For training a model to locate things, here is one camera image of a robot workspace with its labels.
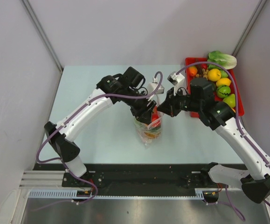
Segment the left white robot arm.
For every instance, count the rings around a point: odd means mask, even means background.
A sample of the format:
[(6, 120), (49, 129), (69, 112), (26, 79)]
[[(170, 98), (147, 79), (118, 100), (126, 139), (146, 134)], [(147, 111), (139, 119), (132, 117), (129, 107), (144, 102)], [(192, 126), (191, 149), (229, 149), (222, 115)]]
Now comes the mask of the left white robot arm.
[(133, 67), (129, 67), (124, 74), (103, 77), (91, 95), (69, 116), (56, 124), (50, 121), (46, 123), (44, 129), (47, 140), (60, 156), (66, 169), (72, 173), (72, 181), (77, 186), (82, 187), (89, 180), (87, 168), (79, 156), (80, 148), (74, 143), (82, 129), (99, 113), (120, 101), (130, 107), (137, 121), (150, 124), (156, 106), (152, 98), (160, 88), (161, 82), (161, 79), (154, 77), (147, 94), (140, 93), (138, 87), (143, 86), (145, 77)]

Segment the toy pineapple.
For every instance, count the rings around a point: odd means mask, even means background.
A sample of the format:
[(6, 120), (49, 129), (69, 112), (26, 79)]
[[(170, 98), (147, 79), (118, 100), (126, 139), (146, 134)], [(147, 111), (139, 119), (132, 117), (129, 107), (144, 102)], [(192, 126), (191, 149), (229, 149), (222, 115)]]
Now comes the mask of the toy pineapple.
[(149, 140), (158, 138), (162, 133), (162, 127), (151, 128), (143, 131), (143, 136)]

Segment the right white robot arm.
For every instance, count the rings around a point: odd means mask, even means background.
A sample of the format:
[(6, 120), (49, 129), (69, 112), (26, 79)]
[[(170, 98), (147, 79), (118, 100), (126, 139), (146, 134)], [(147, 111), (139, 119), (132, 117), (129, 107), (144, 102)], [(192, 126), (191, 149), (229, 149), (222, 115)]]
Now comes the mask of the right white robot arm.
[(251, 201), (263, 202), (270, 195), (270, 157), (246, 133), (240, 133), (234, 111), (225, 102), (215, 100), (213, 85), (207, 79), (193, 79), (191, 92), (185, 95), (178, 92), (183, 79), (168, 80), (174, 87), (167, 91), (158, 111), (171, 117), (181, 111), (198, 113), (201, 122), (226, 140), (247, 168), (239, 170), (212, 162), (202, 169), (201, 183), (205, 187), (230, 185), (242, 189)]

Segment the clear zip top bag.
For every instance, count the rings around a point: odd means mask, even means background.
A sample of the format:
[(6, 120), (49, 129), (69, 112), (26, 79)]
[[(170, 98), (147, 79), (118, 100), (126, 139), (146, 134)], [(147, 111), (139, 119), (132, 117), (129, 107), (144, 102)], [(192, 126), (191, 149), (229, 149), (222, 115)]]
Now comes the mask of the clear zip top bag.
[(158, 95), (155, 95), (153, 99), (156, 100), (157, 104), (152, 112), (151, 123), (147, 125), (137, 121), (136, 119), (133, 120), (135, 130), (145, 148), (148, 148), (162, 134), (163, 113), (157, 110), (157, 107), (160, 105), (161, 101)]

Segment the red pepper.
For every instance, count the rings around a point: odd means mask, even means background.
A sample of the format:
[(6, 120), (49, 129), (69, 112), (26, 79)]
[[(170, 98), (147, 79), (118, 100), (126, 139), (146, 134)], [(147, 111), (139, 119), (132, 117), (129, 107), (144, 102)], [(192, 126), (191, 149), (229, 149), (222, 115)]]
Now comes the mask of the red pepper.
[(152, 112), (152, 122), (151, 122), (151, 128), (156, 128), (161, 125), (161, 118), (160, 115), (157, 111), (157, 107), (154, 107), (153, 112)]

